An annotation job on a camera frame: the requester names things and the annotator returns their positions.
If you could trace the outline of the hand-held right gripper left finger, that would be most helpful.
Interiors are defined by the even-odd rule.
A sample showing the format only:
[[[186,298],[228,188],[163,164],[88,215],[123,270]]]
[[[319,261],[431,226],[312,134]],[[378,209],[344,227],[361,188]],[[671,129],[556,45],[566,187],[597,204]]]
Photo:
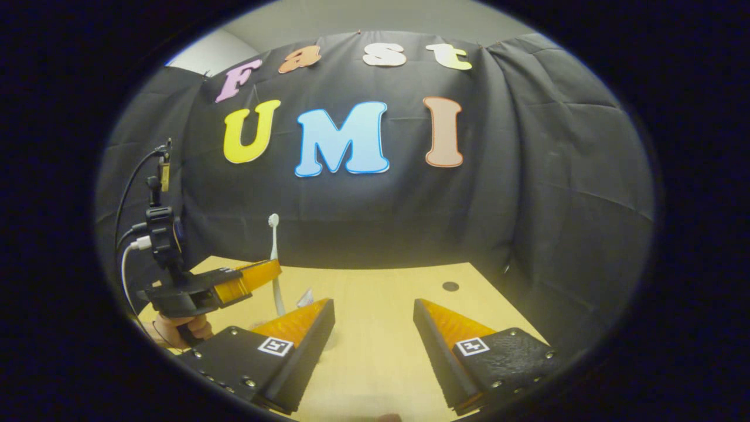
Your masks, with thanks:
[[[324,298],[254,329],[228,326],[176,358],[240,400],[290,415],[335,325]]]

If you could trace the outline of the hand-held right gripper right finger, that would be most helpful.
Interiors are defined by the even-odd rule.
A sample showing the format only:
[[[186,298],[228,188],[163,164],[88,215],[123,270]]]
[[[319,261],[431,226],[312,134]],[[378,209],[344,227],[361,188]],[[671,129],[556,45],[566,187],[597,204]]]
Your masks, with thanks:
[[[496,331],[423,298],[414,301],[413,321],[457,415],[511,403],[561,366],[557,350],[521,328]]]

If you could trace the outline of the pale blue toothbrush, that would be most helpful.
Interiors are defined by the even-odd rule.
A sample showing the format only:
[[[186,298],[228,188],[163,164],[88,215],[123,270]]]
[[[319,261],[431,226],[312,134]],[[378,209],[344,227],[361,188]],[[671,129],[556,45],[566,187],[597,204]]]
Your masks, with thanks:
[[[268,217],[268,225],[271,228],[271,252],[270,259],[278,259],[278,225],[279,225],[279,214],[273,213]],[[279,276],[273,278],[271,282],[271,288],[274,299],[274,307],[278,317],[282,317],[286,314],[284,307],[284,300],[281,293],[281,286],[279,286]]]

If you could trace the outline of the light wooden desktop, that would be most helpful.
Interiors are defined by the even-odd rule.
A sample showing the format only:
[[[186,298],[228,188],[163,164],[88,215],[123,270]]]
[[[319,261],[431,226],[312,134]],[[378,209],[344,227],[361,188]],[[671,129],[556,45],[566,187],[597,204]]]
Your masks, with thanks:
[[[211,386],[254,411],[283,422],[450,422],[448,405],[413,321],[414,301],[423,298],[502,331],[521,328],[562,353],[493,286],[476,264],[460,261],[372,263],[292,261],[278,258],[279,286],[286,314],[308,288],[315,301],[334,300],[335,325],[302,396],[298,411],[286,415],[240,400],[180,362],[189,348],[166,348],[172,363],[200,386]],[[190,273],[252,264],[206,257]],[[214,334],[228,326],[254,329],[279,316],[272,281],[252,297],[211,311]],[[466,415],[479,415],[480,410]]]

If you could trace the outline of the black backdrop cloth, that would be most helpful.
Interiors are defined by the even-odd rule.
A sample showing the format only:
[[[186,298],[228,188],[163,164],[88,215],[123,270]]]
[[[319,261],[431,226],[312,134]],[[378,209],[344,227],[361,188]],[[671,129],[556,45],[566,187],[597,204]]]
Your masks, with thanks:
[[[600,78],[543,35],[491,46],[436,35],[330,35],[205,77],[165,66],[116,120],[94,181],[96,245],[145,216],[171,139],[166,204],[187,266],[465,259],[562,352],[630,306],[658,192],[645,133]]]

